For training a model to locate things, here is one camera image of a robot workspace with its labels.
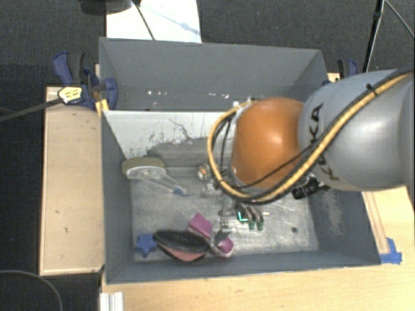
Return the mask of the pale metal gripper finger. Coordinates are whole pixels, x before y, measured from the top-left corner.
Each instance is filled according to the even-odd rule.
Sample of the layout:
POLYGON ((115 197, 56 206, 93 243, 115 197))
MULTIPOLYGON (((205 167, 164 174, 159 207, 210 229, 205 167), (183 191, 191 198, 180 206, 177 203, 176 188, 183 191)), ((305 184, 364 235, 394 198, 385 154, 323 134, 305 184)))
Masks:
POLYGON ((203 164, 198 167, 198 178, 204 184, 200 192, 201 197, 213 197, 217 190, 214 186, 213 176, 208 164, 203 164))
POLYGON ((232 233, 232 228, 228 219, 220 218, 218 221, 217 230, 215 233, 215 240, 224 240, 232 233))

